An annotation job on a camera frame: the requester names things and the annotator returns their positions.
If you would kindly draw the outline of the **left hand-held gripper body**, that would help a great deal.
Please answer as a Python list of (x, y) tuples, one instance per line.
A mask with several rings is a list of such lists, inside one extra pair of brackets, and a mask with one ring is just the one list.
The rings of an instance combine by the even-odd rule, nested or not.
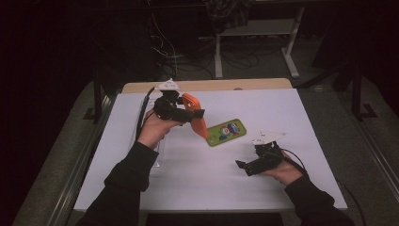
[(162, 96), (154, 102), (155, 114), (165, 121), (190, 122), (189, 111), (178, 107), (180, 86), (172, 79), (155, 87), (162, 92)]

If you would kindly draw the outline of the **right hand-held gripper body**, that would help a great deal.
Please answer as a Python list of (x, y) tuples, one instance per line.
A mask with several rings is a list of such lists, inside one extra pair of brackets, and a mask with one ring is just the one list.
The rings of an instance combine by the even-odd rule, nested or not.
[(255, 145), (262, 146), (258, 152), (255, 150), (258, 158), (247, 163), (246, 173), (248, 176), (274, 169), (281, 163), (283, 154), (277, 141), (286, 136), (285, 132), (261, 132), (252, 140), (254, 147)]

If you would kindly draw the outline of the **orange phone case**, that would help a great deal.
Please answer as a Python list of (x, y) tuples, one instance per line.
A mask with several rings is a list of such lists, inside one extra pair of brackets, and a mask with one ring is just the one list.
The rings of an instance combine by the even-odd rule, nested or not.
[[(182, 97), (184, 101), (184, 107), (186, 110), (193, 111), (195, 109), (203, 109), (200, 105), (200, 101), (196, 97), (188, 93), (184, 93)], [(202, 119), (192, 120), (190, 124), (193, 131), (199, 136), (203, 138), (207, 138), (209, 136), (204, 115)]]

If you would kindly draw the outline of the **green printed phone case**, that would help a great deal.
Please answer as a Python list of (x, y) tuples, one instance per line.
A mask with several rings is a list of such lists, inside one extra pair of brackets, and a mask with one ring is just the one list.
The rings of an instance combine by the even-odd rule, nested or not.
[(210, 147), (229, 142), (233, 139), (244, 136), (247, 128), (239, 119), (222, 122), (208, 129), (209, 136), (206, 138)]

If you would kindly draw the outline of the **person's right hand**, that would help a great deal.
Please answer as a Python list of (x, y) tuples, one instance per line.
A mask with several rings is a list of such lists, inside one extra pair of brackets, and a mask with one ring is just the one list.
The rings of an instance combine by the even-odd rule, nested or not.
[(263, 175), (271, 176), (284, 186), (288, 186), (303, 176), (303, 173), (292, 164), (283, 160), (276, 168), (263, 172)]

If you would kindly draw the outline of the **person's left hand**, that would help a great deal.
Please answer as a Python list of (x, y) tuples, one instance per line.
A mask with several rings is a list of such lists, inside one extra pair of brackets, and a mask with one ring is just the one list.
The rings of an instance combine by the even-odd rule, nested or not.
[(179, 121), (164, 121), (160, 119), (152, 109), (146, 113), (146, 119), (136, 141), (151, 149), (155, 149), (159, 141), (171, 128), (181, 125), (182, 123)]

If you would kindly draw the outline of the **white table cover sheet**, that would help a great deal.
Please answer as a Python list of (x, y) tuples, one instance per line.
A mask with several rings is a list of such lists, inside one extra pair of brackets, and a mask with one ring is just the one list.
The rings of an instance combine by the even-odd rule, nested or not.
[(210, 147), (190, 125), (165, 136), (163, 165), (153, 168), (140, 208), (149, 212), (285, 211), (293, 205), (275, 179), (248, 176), (235, 160), (256, 159), (252, 140), (261, 132), (285, 132), (281, 148), (299, 157), (311, 180), (330, 194), (336, 207), (346, 202), (295, 89), (197, 91), (195, 97), (213, 126), (239, 119), (247, 133)]

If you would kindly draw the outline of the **black metal stand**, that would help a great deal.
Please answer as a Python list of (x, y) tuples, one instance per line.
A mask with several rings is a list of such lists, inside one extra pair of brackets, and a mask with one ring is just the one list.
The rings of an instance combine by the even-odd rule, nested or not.
[(358, 121), (363, 121), (367, 118), (376, 118), (377, 115), (373, 108), (369, 104), (363, 104), (361, 102), (361, 84), (361, 67), (359, 64), (357, 64), (352, 80), (352, 113)]
[(96, 73), (93, 76), (93, 107), (88, 108), (84, 120), (93, 120), (94, 123), (98, 123), (103, 115), (103, 105), (106, 93), (101, 83), (100, 76)]

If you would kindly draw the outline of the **dark plaid cloth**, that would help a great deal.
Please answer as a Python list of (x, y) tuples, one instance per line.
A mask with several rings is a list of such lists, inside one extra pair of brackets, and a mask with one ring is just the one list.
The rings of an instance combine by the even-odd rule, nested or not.
[(255, 0), (202, 0), (216, 34), (247, 25), (249, 9)]

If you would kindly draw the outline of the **grey metal rail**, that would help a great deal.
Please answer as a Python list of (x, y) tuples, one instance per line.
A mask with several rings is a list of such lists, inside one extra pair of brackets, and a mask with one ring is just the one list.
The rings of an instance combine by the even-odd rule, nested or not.
[(115, 97), (106, 95), (103, 115), (98, 123), (84, 120), (88, 106), (79, 101), (67, 118), (55, 150), (52, 152), (50, 170), (59, 179), (60, 188), (45, 226), (67, 226), (73, 207), (85, 180), (91, 158), (95, 153), (104, 127), (113, 107)]
[(379, 95), (367, 95), (365, 102), (357, 107), (353, 107), (355, 98), (351, 94), (342, 93), (338, 97), (399, 203), (399, 118)]

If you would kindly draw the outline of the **white metal desk frame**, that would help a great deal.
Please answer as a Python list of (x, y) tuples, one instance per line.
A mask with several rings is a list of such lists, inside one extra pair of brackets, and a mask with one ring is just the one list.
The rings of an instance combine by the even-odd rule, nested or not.
[(220, 40), (222, 37), (237, 36), (261, 36), (261, 35), (288, 35), (289, 39), (285, 46), (281, 48), (286, 66), (293, 78), (299, 77), (292, 59), (291, 52), (294, 47), (295, 38), (301, 24), (304, 8), (299, 8), (293, 19), (270, 19), (270, 20), (249, 20), (246, 26), (226, 29), (221, 34), (215, 35), (215, 78), (223, 77), (222, 58), (220, 53)]

